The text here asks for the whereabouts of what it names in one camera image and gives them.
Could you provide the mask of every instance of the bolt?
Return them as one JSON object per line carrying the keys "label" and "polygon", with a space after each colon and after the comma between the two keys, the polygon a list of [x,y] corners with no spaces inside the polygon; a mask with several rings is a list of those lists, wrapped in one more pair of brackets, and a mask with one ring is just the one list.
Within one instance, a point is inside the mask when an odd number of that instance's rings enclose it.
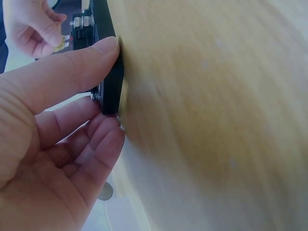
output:
{"label": "bolt", "polygon": [[91,99],[93,101],[100,101],[100,94],[99,94],[99,92],[91,93]]}

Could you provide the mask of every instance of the black bracket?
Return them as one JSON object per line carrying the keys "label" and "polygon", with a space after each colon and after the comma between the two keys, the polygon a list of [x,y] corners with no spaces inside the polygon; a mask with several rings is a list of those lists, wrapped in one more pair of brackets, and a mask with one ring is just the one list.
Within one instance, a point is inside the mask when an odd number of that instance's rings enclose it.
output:
{"label": "black bracket", "polygon": [[[73,49],[92,46],[95,42],[115,36],[107,0],[90,0],[83,13],[74,14],[71,22]],[[122,53],[103,82],[91,90],[93,100],[100,103],[104,115],[118,113],[124,78]]]}

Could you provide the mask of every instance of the light wood surface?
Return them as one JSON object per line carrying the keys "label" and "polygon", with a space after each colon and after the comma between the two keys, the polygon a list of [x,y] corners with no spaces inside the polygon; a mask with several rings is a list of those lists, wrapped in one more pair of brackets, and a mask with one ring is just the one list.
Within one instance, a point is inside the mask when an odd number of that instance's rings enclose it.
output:
{"label": "light wood surface", "polygon": [[143,230],[308,230],[307,2],[108,4],[128,83],[113,177]]}

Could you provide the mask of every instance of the black plastic part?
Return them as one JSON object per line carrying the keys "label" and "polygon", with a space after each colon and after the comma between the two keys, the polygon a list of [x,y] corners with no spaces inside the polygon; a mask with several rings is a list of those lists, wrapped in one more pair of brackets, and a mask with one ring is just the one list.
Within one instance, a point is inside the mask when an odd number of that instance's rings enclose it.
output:
{"label": "black plastic part", "polygon": [[[114,27],[107,0],[90,0],[90,8],[81,14],[74,14],[75,17],[90,16],[93,14],[94,26],[76,28],[72,27],[73,49],[78,50],[93,45],[95,42],[109,36],[115,36]],[[122,53],[120,53],[115,65],[97,88],[91,90],[97,93],[100,90],[100,106],[104,115],[118,113],[122,84],[124,78],[124,65]]]}
{"label": "black plastic part", "polygon": [[[107,0],[91,0],[90,8],[94,15],[95,41],[109,36],[115,36],[114,27]],[[122,84],[124,78],[124,65],[122,54],[119,55],[110,73],[101,83],[100,94],[102,111],[104,115],[117,114],[119,110]]]}
{"label": "black plastic part", "polygon": [[[91,11],[85,10],[84,13],[78,13],[73,15],[73,20],[75,17],[89,16],[91,17]],[[86,47],[90,47],[94,44],[93,30],[92,27],[72,27],[72,37],[73,37],[73,49],[80,50]]]}

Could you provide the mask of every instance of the hand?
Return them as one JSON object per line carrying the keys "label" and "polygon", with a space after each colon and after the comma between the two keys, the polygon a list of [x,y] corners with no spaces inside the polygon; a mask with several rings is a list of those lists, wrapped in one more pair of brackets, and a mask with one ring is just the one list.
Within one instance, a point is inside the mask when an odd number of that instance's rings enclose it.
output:
{"label": "hand", "polygon": [[96,86],[118,54],[108,37],[0,76],[0,230],[82,228],[124,132],[88,97],[42,111]]}
{"label": "hand", "polygon": [[55,13],[47,0],[3,0],[6,34],[26,54],[41,58],[62,42],[66,15]]}

